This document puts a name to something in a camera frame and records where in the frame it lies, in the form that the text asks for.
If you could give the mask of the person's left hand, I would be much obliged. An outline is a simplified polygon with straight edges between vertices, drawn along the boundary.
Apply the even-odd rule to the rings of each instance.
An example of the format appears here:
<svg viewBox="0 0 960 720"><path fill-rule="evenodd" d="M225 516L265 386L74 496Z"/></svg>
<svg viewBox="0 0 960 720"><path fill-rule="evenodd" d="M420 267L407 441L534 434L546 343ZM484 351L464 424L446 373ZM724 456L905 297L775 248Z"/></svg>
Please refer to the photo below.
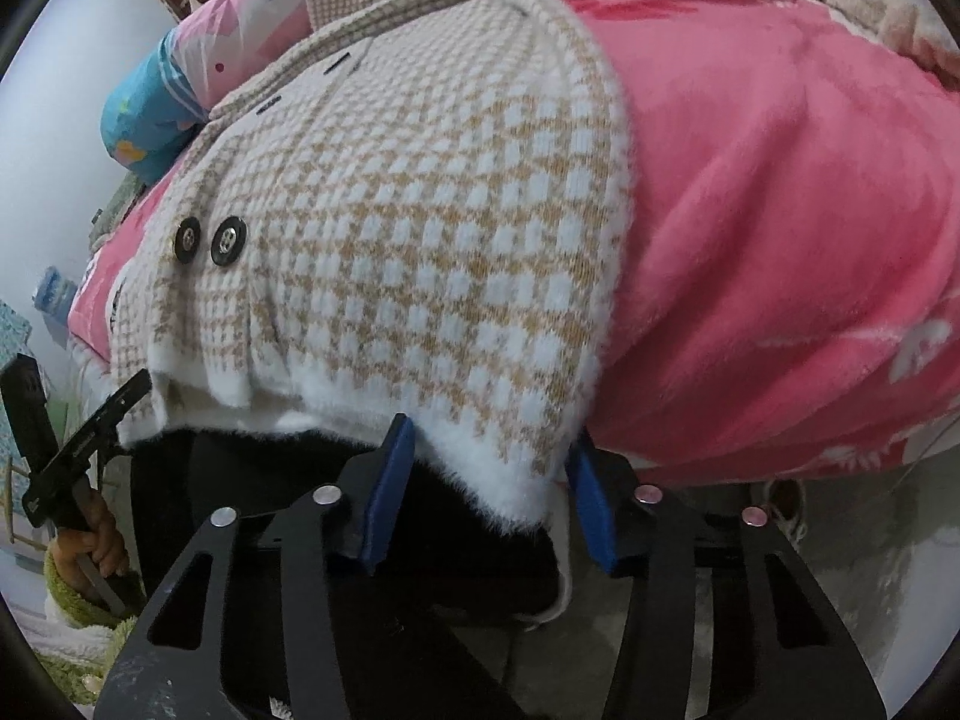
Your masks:
<svg viewBox="0 0 960 720"><path fill-rule="evenodd" d="M50 545L50 554L57 574L71 589L86 600L99 601L101 594L78 564L80 557L88 556L98 574L109 578L128 571L128 551L124 537L117 530L116 519L98 491L89 489L82 511L85 512L86 527L81 530L60 528Z"/></svg>

